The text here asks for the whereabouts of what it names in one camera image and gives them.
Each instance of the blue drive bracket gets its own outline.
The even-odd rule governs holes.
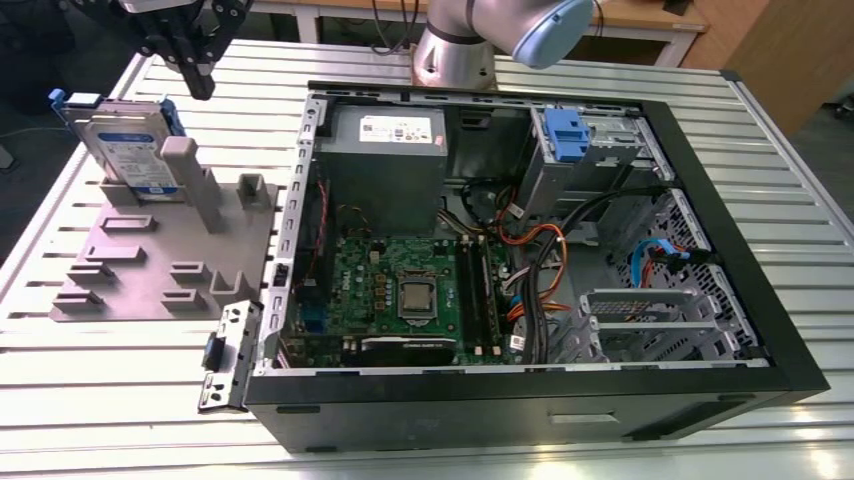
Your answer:
[[[547,108],[546,134],[554,146],[555,160],[561,163],[577,163],[590,148],[590,128],[577,110]]]

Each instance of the metal bracket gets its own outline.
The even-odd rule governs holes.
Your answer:
[[[253,352],[265,307],[250,300],[226,305],[219,328],[211,333],[202,366],[207,370],[199,413],[247,412],[243,406]]]

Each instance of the white hard drive label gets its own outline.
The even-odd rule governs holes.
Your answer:
[[[99,133],[108,161],[128,186],[142,193],[170,194],[178,182],[158,157],[158,142],[144,133]]]

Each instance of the sticker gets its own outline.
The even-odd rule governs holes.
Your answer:
[[[507,211],[517,218],[522,218],[522,215],[525,215],[525,210],[522,210],[522,207],[515,203],[507,205]]]
[[[142,133],[99,133],[98,138],[110,165],[134,190],[155,195],[178,191],[170,167],[158,157],[155,137]]]
[[[525,350],[525,337],[519,335],[510,336],[510,349],[511,350]]]
[[[693,23],[674,23],[673,24],[673,29],[674,30],[692,30],[694,32],[702,32],[704,30],[706,30],[706,27],[702,25],[694,25]]]
[[[359,141],[374,143],[433,143],[427,117],[362,117]]]

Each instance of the slotted table surface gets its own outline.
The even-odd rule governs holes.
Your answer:
[[[138,57],[114,96],[170,94],[218,180],[263,173],[286,184],[306,82],[409,84],[409,57],[237,41],[214,77],[215,98],[197,101],[162,60]],[[750,94],[717,72],[578,62],[535,72],[499,59],[498,81],[502,90],[670,104],[833,389],[672,442],[291,455],[250,414],[197,415],[202,348],[215,320],[59,324],[47,317],[104,201],[99,167],[79,148],[0,271],[0,472],[313,479],[854,476],[852,225]]]

